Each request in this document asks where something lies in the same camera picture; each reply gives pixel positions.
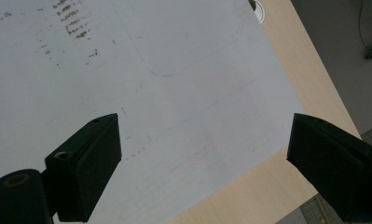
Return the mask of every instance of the white paper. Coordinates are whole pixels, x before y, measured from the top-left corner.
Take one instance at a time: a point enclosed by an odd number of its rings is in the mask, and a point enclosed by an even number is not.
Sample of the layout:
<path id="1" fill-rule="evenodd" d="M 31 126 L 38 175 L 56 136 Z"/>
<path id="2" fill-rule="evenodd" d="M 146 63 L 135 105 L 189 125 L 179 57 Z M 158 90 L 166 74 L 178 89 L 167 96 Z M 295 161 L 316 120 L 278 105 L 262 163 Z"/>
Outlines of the white paper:
<path id="1" fill-rule="evenodd" d="M 0 0 L 0 176 L 118 113 L 89 223 L 176 217 L 287 146 L 302 111 L 246 0 Z"/>

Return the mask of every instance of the wooden table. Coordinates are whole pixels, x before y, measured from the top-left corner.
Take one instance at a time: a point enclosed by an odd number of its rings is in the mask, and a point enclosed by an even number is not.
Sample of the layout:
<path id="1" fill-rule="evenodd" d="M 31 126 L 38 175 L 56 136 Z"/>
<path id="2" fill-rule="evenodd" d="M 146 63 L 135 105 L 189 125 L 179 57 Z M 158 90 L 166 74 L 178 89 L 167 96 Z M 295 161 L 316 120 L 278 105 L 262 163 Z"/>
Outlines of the wooden table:
<path id="1" fill-rule="evenodd" d="M 290 0 L 260 0 L 262 26 L 309 115 L 356 136 L 351 117 Z M 316 194 L 286 158 L 287 149 L 256 166 L 171 223 L 275 223 Z"/>

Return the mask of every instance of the dark corner object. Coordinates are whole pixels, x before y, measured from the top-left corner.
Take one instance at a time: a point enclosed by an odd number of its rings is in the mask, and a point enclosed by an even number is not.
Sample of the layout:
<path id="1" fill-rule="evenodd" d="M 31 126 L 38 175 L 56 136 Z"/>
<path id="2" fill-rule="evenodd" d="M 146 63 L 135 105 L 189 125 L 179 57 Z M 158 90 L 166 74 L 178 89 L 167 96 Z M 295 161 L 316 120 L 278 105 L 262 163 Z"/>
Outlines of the dark corner object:
<path id="1" fill-rule="evenodd" d="M 287 160 L 343 221 L 372 221 L 372 146 L 327 121 L 295 114 Z"/>
<path id="2" fill-rule="evenodd" d="M 87 222 L 121 161 L 117 114 L 94 119 L 46 157 L 42 174 L 0 178 L 0 224 Z"/>
<path id="3" fill-rule="evenodd" d="M 255 0 L 249 0 L 250 6 L 252 6 L 253 11 L 257 8 L 257 5 L 255 4 Z"/>

